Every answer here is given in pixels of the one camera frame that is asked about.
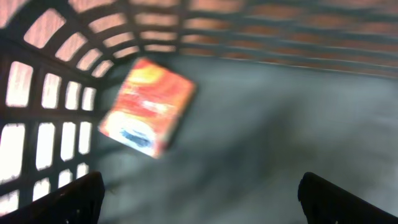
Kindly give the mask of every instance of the light through slot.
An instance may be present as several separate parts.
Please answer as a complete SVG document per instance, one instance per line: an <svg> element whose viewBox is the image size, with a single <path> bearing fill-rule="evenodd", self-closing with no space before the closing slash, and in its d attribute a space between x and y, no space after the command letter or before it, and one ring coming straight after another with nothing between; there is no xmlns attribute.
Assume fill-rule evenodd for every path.
<svg viewBox="0 0 398 224"><path fill-rule="evenodd" d="M88 165L87 164L85 164L83 162L83 163L77 165L77 173L76 173L77 178L83 177L87 173L88 173Z"/></svg>
<svg viewBox="0 0 398 224"><path fill-rule="evenodd" d="M136 21L142 25L175 26L178 17L175 15L142 12L136 15Z"/></svg>
<svg viewBox="0 0 398 224"><path fill-rule="evenodd" d="M54 74L46 74L43 86L42 106L43 108L56 108L60 90L61 78Z"/></svg>
<svg viewBox="0 0 398 224"><path fill-rule="evenodd" d="M50 181L48 178L44 178L37 181L33 187L33 201L42 198L50 193Z"/></svg>
<svg viewBox="0 0 398 224"><path fill-rule="evenodd" d="M77 63L77 68L83 71L90 69L92 64L102 55L98 49L89 50Z"/></svg>
<svg viewBox="0 0 398 224"><path fill-rule="evenodd" d="M172 7L176 6L179 0L130 0L130 3L156 7Z"/></svg>
<svg viewBox="0 0 398 224"><path fill-rule="evenodd" d="M113 2L114 0L69 0L69 4L76 12L84 12L94 7L112 4Z"/></svg>
<svg viewBox="0 0 398 224"><path fill-rule="evenodd" d="M175 47L170 45L150 44L145 46L145 50L158 51L158 52L173 52L175 51Z"/></svg>
<svg viewBox="0 0 398 224"><path fill-rule="evenodd" d="M0 217L18 209L19 190L0 197Z"/></svg>
<svg viewBox="0 0 398 224"><path fill-rule="evenodd" d="M74 33L70 36L58 49L55 56L63 61L69 61L80 49L83 44L87 42L87 39L79 32Z"/></svg>
<svg viewBox="0 0 398 224"><path fill-rule="evenodd" d="M55 126L53 123L41 123L37 136L36 168L42 170L52 165Z"/></svg>
<svg viewBox="0 0 398 224"><path fill-rule="evenodd" d="M127 55L130 55L130 54L133 54L133 53L136 53L136 52L138 52L138 47L134 46L134 47L125 48L123 50L119 50L119 51L113 53L113 55L116 58L121 58L121 57L125 57Z"/></svg>
<svg viewBox="0 0 398 224"><path fill-rule="evenodd" d="M7 124L0 137L0 184L3 184L21 174L25 125Z"/></svg>
<svg viewBox="0 0 398 224"><path fill-rule="evenodd" d="M12 19L14 14L25 4L27 0L1 1L0 28L3 28Z"/></svg>
<svg viewBox="0 0 398 224"><path fill-rule="evenodd" d="M105 16L91 22L89 27L95 32L101 32L111 27L119 26L126 23L126 18L122 13Z"/></svg>
<svg viewBox="0 0 398 224"><path fill-rule="evenodd" d="M61 171L59 178L58 178L58 188L61 188L72 181L72 173L70 170Z"/></svg>
<svg viewBox="0 0 398 224"><path fill-rule="evenodd" d="M81 108L83 110L92 111L94 107L94 97L96 90L94 88L86 87L83 91L83 102Z"/></svg>
<svg viewBox="0 0 398 224"><path fill-rule="evenodd" d="M74 156L76 125L64 122L62 127L61 159L68 161Z"/></svg>
<svg viewBox="0 0 398 224"><path fill-rule="evenodd" d="M101 78L105 75L105 73L113 66L113 62L110 60L102 61L91 74L96 78Z"/></svg>
<svg viewBox="0 0 398 224"><path fill-rule="evenodd" d="M8 78L6 105L26 107L29 101L30 81L33 68L20 62L13 62Z"/></svg>
<svg viewBox="0 0 398 224"><path fill-rule="evenodd" d="M104 40L104 44L107 47L113 47L115 45L121 44L123 42L127 42L132 39L133 39L132 33L126 32L123 34L114 35L113 37L110 37L110 38Z"/></svg>
<svg viewBox="0 0 398 224"><path fill-rule="evenodd" d="M91 141L91 123L81 122L80 123L80 135L79 135L79 153L87 154L90 152L90 141Z"/></svg>
<svg viewBox="0 0 398 224"><path fill-rule="evenodd" d="M174 32L144 31L141 32L141 38L147 40L175 40L177 34Z"/></svg>
<svg viewBox="0 0 398 224"><path fill-rule="evenodd" d="M67 86L67 95L65 98L65 107L68 110L77 110L79 104L79 93L81 85L77 82L69 82Z"/></svg>
<svg viewBox="0 0 398 224"><path fill-rule="evenodd" d="M33 46L42 48L64 24L65 18L55 9L48 9L29 28L24 40Z"/></svg>
<svg viewBox="0 0 398 224"><path fill-rule="evenodd" d="M242 0L191 0L189 9L193 11L232 13L238 11L242 4Z"/></svg>

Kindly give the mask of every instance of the blurry box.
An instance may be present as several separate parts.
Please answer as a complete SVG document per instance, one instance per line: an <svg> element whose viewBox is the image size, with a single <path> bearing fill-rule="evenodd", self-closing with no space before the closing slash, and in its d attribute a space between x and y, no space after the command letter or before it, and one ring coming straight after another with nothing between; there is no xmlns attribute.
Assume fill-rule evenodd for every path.
<svg viewBox="0 0 398 224"><path fill-rule="evenodd" d="M99 131L149 156L159 157L194 89L190 80L139 58Z"/></svg>

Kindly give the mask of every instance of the black plastic basket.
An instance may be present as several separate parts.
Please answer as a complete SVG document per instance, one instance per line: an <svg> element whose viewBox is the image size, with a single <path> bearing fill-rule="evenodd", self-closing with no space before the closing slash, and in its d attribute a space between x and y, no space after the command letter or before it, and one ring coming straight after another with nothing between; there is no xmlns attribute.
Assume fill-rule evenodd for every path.
<svg viewBox="0 0 398 224"><path fill-rule="evenodd" d="M92 172L67 186L0 217L1 223L97 223L104 198L99 172Z"/></svg>
<svg viewBox="0 0 398 224"><path fill-rule="evenodd" d="M96 127L137 57L150 57L199 82L199 88L209 84L200 80L206 67L214 68L212 74L231 72L231 77L243 79L248 71L264 70L388 79L398 72L398 2L394 0L19 0L2 4L0 130L16 127L17 134L10 136L15 138L12 142L19 142L22 162L20 171L2 180L0 197L18 194L19 208L32 202L38 181L46 179L53 192L61 185L61 172L68 170L70 180L77 179L78 165L100 170L109 189L118 184L113 175L121 158L101 158L129 149L105 138ZM68 41L77 44L68 45ZM18 77L18 70L24 77ZM22 86L9 85L18 82ZM192 113L206 114L205 110ZM54 138L50 164L38 169L42 124L51 132L40 138L50 138L52 133ZM72 155L63 155L62 139L71 135L73 144L65 147L73 149ZM176 147L206 148L206 142L187 141L177 141ZM140 160L150 160L134 153Z"/></svg>

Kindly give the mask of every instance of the dark gray surface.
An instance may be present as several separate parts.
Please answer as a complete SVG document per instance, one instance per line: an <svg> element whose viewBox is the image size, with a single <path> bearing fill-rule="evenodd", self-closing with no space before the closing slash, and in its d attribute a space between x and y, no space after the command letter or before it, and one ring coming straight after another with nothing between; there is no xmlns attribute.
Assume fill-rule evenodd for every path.
<svg viewBox="0 0 398 224"><path fill-rule="evenodd" d="M314 172L398 215L396 81L214 58L156 61L198 85L174 146L152 160L99 134L101 222L306 223ZM122 80L131 63L115 69ZM108 110L119 86L100 96Z"/></svg>

